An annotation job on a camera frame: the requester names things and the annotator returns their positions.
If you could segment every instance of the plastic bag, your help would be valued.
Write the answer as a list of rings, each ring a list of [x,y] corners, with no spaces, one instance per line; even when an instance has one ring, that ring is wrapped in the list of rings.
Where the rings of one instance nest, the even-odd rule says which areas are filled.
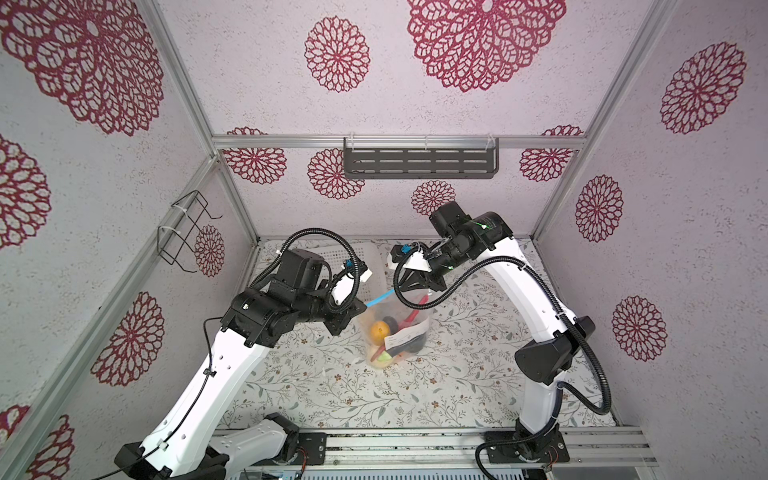
[[[410,302],[427,303],[431,290],[412,290],[403,296]],[[414,356],[426,344],[429,310],[413,310],[394,294],[369,307],[358,317],[366,339],[366,359],[377,369]]]

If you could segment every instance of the orange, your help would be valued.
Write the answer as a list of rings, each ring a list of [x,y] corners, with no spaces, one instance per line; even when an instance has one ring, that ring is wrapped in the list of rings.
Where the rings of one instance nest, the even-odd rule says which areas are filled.
[[[379,320],[371,326],[371,342],[376,346],[384,345],[384,337],[389,336],[389,325]]]

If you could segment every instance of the white label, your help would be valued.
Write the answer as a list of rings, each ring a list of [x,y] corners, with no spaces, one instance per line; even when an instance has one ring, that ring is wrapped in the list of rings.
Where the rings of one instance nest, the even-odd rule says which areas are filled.
[[[429,318],[414,326],[408,326],[394,335],[384,337],[384,348],[387,350],[400,346],[429,330]]]

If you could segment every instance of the floral tablecloth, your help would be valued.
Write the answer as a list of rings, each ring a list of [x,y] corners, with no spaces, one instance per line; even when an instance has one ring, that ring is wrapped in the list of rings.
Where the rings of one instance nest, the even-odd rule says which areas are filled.
[[[372,241],[385,257],[394,243],[405,243],[359,241]],[[546,279],[531,241],[520,242],[528,261]],[[281,243],[263,245],[257,272],[272,261]],[[329,244],[298,240],[293,247]],[[464,268],[456,269],[453,278]],[[392,271],[387,270],[386,276],[391,288]],[[305,428],[513,426],[525,384],[513,355],[530,340],[515,306],[481,270],[431,315],[425,348],[384,370],[365,361],[366,343],[355,320],[341,336],[330,336],[322,323],[297,325],[251,373],[219,427],[247,428],[271,412]],[[574,359],[568,380],[593,402],[600,400],[581,355]],[[609,415],[595,415],[567,392],[560,422],[615,425]]]

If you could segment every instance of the white plastic basket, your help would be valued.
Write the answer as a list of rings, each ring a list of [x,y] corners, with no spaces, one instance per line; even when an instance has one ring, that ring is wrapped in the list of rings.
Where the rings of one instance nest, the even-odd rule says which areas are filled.
[[[386,278],[384,277],[384,263],[382,257],[379,255],[379,250],[373,243],[351,243],[352,249],[357,253],[363,262],[366,263],[368,268],[373,272],[373,275],[367,282],[360,284],[360,290],[357,293],[357,298],[361,299],[364,303],[368,303],[375,298],[380,297],[386,293]],[[344,262],[349,258],[344,247],[341,245],[332,245],[331,247],[318,247],[307,248],[310,252],[317,253],[326,259],[326,262],[331,266],[331,270],[336,274],[343,270]]]

